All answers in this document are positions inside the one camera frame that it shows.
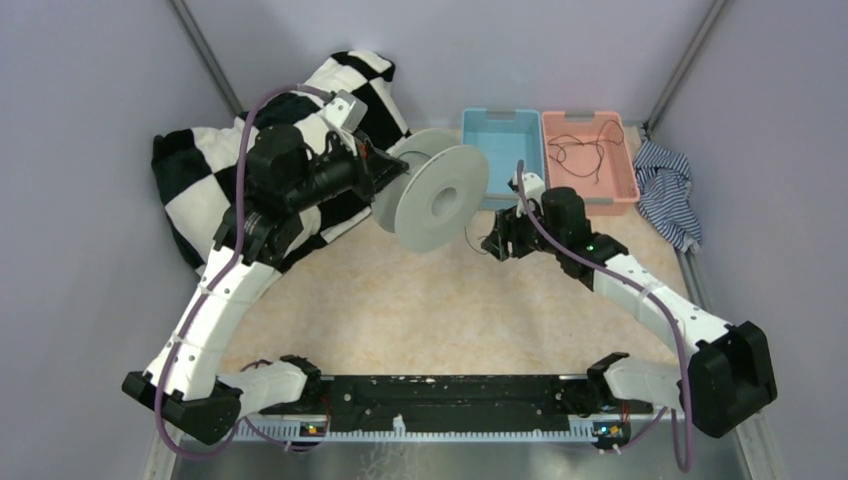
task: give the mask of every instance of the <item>black and white checkered cloth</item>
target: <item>black and white checkered cloth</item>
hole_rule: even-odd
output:
[[[373,52],[333,54],[309,78],[307,85],[324,91],[347,90],[362,100],[368,111],[359,128],[374,146],[391,150],[410,135],[391,96],[395,65]],[[259,111],[251,128],[248,149],[260,130],[291,124],[303,133],[316,153],[325,148],[326,124],[318,117],[322,102],[301,92],[277,96]],[[212,248],[213,236],[224,212],[234,202],[236,161],[244,130],[243,113],[232,128],[191,128],[157,136],[151,162],[159,197],[180,254],[201,273]],[[286,271],[299,259],[322,248],[371,213],[368,204],[352,192],[337,196],[301,213],[303,231],[281,265]]]

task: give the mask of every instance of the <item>white spool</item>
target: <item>white spool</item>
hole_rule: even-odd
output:
[[[429,252],[462,234],[483,203],[489,163],[476,147],[460,145],[446,130],[411,136],[393,156],[409,172],[377,194],[377,223],[413,252]]]

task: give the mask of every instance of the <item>blue and white striped fabric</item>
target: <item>blue and white striped fabric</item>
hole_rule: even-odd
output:
[[[639,213],[674,248],[697,252],[701,246],[701,224],[689,206],[692,176],[686,155],[645,141],[633,167],[642,194]]]

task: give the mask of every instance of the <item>gray wall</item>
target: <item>gray wall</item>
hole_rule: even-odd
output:
[[[793,478],[844,478],[848,3],[736,2],[659,130],[690,155],[720,314],[761,325]]]
[[[0,478],[138,478],[153,417],[120,392],[193,276],[156,133],[228,115],[166,3],[0,5]]]
[[[647,118],[709,0],[189,0],[241,101],[302,81],[328,53],[398,63],[412,126],[464,107],[613,109]]]

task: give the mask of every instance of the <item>gray floor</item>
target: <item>gray floor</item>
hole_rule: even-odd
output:
[[[172,480],[750,478],[735,433],[720,440],[699,435],[696,450],[695,468],[684,475],[674,460],[668,422],[621,456],[574,453],[561,446],[532,443],[336,443],[294,454],[268,443],[243,442],[215,460],[177,460]]]

